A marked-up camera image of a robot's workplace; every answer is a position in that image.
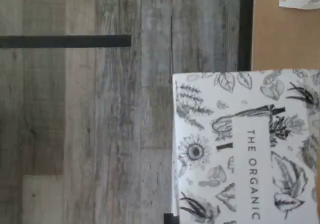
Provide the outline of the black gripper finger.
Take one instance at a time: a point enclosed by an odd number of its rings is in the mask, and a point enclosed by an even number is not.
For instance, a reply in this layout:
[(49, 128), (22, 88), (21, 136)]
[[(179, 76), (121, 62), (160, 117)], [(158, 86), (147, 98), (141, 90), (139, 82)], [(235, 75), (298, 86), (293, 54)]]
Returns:
[(164, 213), (163, 223), (164, 224), (180, 224), (180, 217), (178, 215), (174, 215), (173, 213)]

